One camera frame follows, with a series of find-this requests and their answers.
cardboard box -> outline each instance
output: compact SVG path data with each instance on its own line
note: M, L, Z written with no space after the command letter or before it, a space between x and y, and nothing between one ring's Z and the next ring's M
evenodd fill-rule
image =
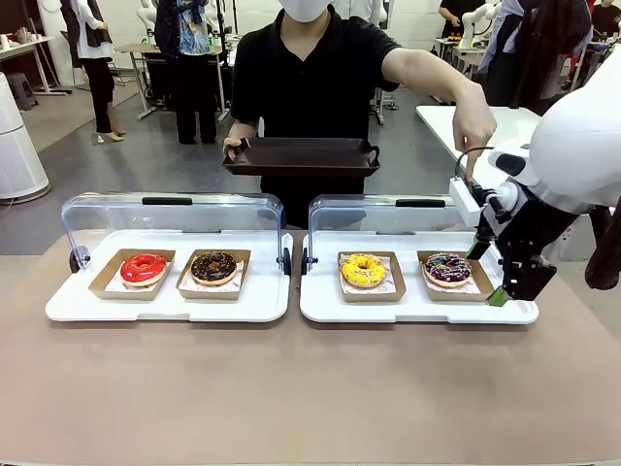
M157 282L154 289L150 291L141 292L122 292L122 291L106 291L106 286L110 283L110 280L114 278L116 272L123 262L130 259L134 255L139 254L159 254L166 259L168 265L164 271L164 276ZM168 274L170 274L175 262L175 252L173 250L119 250L112 259L108 261L106 267L95 277L88 287L95 296L100 299L123 299L129 301L152 301L157 296L160 288L166 281Z
M181 282L183 281L183 277L192 266L192 262L199 255L206 254L208 252L226 252L227 254L231 254L235 259L236 263L244 262L244 269L242 270L242 284L240 285L240 289L238 291L229 291L229 292L212 292L212 291L193 291L189 289L180 289ZM181 293L185 299L217 299L223 301L237 301L240 298L240 293L242 292L242 288L244 287L245 274L248 271L248 266L250 264L250 251L249 250L195 250L190 255L185 267L183 267L183 271L177 280L177 290Z
M343 299L346 303L396 303L401 301L401 298L406 294L406 282L404 281L404 274L401 271L401 267L399 266L399 261L397 260L397 256L392 251L366 251L366 250L358 250L358 251L341 251L337 255L337 267L339 273L339 283L341 282L341 257L343 255L352 255L352 254L371 254L376 255L377 257L387 257L390 260L390 271L392 273L392 278L395 283L396 291L394 293L371 293L371 294L353 294L347 293L341 287L341 292L343 293Z
M431 288L425 274L425 263L427 262L427 259L430 255L437 254L439 252L457 254L464 259L466 259L466 255L468 254L467 252L460 250L420 250L418 252L418 262L420 262L420 275L425 281L425 287L427 288L427 292L429 293L429 297L432 299L432 301L466 301L471 303L483 303L494 292L494 285L489 281L489 277L487 277L487 274L483 270L483 267L478 262L478 260L469 259L466 260L473 268L472 277L480 291L479 293L443 292Z

donut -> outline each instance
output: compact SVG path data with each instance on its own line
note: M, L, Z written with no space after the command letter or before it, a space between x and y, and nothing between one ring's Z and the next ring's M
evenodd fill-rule
M237 272L237 262L226 252L207 252L192 262L190 273L194 282L218 286L229 282Z
M159 254L139 254L127 259L120 267L123 283L149 286L159 282L166 270L166 259Z
M358 288L375 288L386 278L386 266L371 254L352 254L343 262L345 280Z
M450 252L430 255L425 262L425 276L439 286L461 286L472 273L473 268L466 259Z

clear plastic lid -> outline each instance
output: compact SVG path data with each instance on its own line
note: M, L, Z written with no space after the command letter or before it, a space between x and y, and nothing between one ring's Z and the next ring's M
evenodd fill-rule
M263 194L85 193L67 201L62 223L73 250L72 268L86 268L91 252L120 230L133 233L274 232L282 266L282 204Z
M469 229L449 196L319 196L309 210L308 266L330 232L411 235L421 231Z

hand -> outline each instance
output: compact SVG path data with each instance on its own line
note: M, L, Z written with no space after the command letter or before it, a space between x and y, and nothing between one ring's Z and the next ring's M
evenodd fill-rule
M457 102L453 117L455 148L464 152L471 148L487 146L496 131L496 120L487 105L481 86L469 83L455 100ZM475 150L468 154L466 181L473 180L474 165L481 154L482 150Z
M235 160L235 157L237 157L235 148L238 148L241 145L242 141L239 139L226 138L224 140L224 147L222 148L224 156L229 157L231 160Z

white face mask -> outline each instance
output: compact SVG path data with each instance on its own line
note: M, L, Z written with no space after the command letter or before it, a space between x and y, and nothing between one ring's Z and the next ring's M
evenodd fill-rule
M315 21L330 4L330 0L278 0L284 10L298 22Z

